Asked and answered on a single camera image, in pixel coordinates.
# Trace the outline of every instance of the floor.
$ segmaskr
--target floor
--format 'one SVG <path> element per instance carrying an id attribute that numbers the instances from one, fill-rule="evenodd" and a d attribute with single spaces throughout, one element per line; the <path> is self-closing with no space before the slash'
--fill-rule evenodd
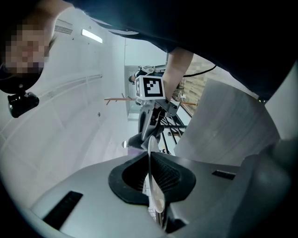
<path id="1" fill-rule="evenodd" d="M 198 72 L 202 72 L 208 69 L 211 69 L 214 66 L 210 61 L 198 56 L 194 55 L 193 60 L 186 72 L 186 74 L 195 74 Z M 174 98 L 177 101 L 184 101 L 190 103 L 199 103 L 202 93 L 204 91 L 207 80 L 213 79 L 216 81 L 223 82 L 225 84 L 231 85 L 237 89 L 240 89 L 243 92 L 246 92 L 250 96 L 257 98 L 257 95 L 253 92 L 249 91 L 245 86 L 239 83 L 236 79 L 234 79 L 227 71 L 216 67 L 214 70 L 209 71 L 207 73 L 197 75 L 194 77 L 183 78 L 181 81 L 179 88 L 174 92 Z M 182 99 L 181 94 L 185 94 L 186 98 Z M 196 110 L 196 106 L 183 105 L 185 110 L 193 115 Z"/>

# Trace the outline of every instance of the white box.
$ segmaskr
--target white box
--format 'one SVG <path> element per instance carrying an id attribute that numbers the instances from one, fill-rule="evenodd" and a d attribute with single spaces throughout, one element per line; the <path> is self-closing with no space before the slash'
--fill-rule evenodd
<path id="1" fill-rule="evenodd" d="M 136 98 L 141 100 L 166 99 L 163 79 L 157 76 L 140 75 L 135 80 Z"/>

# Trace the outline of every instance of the black slot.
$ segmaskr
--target black slot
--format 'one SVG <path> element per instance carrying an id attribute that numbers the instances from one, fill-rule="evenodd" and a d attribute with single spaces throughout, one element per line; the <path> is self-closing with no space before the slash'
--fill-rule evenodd
<path id="1" fill-rule="evenodd" d="M 83 194 L 70 191 L 43 219 L 45 223 L 59 230 L 72 210 L 78 204 Z"/>
<path id="2" fill-rule="evenodd" d="M 236 175 L 235 173 L 225 172 L 225 171 L 221 171 L 221 170 L 216 170 L 212 174 L 215 176 L 218 176 L 218 177 L 222 177 L 224 179 L 229 179 L 229 180 L 233 180 Z"/>

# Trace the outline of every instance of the fluorescent ceiling light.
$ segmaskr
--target fluorescent ceiling light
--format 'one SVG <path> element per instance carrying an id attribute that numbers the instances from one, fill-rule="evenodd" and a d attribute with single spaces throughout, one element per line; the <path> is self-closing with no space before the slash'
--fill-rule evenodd
<path id="1" fill-rule="evenodd" d="M 102 43 L 102 38 L 100 38 L 100 37 L 97 36 L 97 35 L 94 35 L 93 33 L 89 32 L 89 31 L 87 31 L 87 30 L 85 30 L 85 29 L 82 29 L 82 35 L 87 36 L 87 37 L 89 37 L 89 38 L 91 38 L 91 39 L 94 39 L 94 40 L 96 40 L 96 41 Z"/>

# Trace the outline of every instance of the white wall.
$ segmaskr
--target white wall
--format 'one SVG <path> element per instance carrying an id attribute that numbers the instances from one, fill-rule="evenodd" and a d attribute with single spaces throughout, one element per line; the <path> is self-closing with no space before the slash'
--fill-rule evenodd
<path id="1" fill-rule="evenodd" d="M 147 41 L 126 39 L 126 66 L 164 65 L 166 63 L 166 58 L 166 52 Z"/>
<path id="2" fill-rule="evenodd" d="M 128 137 L 125 104 L 106 106 L 103 100 L 124 92 L 124 39 L 76 9 L 60 19 L 74 30 L 57 34 L 49 62 L 29 90 L 40 105 L 13 119 L 0 92 L 0 175 L 12 198 L 27 207 L 78 169 L 127 154 L 121 147 Z M 103 44 L 81 36 L 82 28 Z"/>

